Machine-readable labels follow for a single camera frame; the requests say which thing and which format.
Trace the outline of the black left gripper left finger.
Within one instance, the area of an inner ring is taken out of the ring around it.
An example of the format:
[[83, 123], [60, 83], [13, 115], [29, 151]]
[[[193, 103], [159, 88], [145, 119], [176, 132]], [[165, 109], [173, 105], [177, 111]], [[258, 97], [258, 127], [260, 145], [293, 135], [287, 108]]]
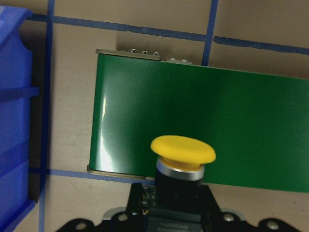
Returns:
[[143, 186], [141, 183], [134, 183], [130, 187], [126, 212], [134, 217], [143, 217]]

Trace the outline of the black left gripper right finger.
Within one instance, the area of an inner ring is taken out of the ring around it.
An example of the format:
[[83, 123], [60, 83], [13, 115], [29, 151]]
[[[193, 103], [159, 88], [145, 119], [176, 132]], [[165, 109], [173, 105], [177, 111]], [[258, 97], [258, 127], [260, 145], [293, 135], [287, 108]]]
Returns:
[[216, 219], [221, 214], [220, 207], [207, 185], [199, 187], [199, 208], [207, 219]]

